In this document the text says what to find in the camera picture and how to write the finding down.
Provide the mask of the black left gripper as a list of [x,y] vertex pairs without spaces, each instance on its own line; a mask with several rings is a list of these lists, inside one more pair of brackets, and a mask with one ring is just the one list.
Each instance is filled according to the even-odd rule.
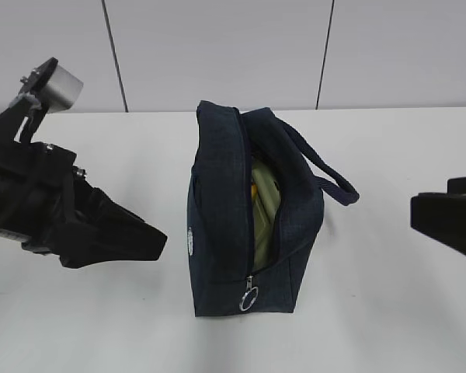
[[156,261],[167,235],[114,203],[99,188],[78,186],[76,153],[40,142],[14,141],[10,162],[21,201],[7,229],[23,250],[59,255],[79,269],[110,261]]

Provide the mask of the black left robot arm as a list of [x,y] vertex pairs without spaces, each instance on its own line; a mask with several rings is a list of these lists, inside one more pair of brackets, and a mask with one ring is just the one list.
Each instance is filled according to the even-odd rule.
[[90,185],[74,152],[15,140],[25,116],[24,107],[0,114],[0,237],[70,269],[158,260],[166,234]]

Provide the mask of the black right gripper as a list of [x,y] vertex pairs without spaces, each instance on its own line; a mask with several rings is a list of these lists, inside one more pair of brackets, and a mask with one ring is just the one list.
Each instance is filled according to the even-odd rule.
[[410,225],[466,256],[466,176],[449,179],[447,192],[412,197]]

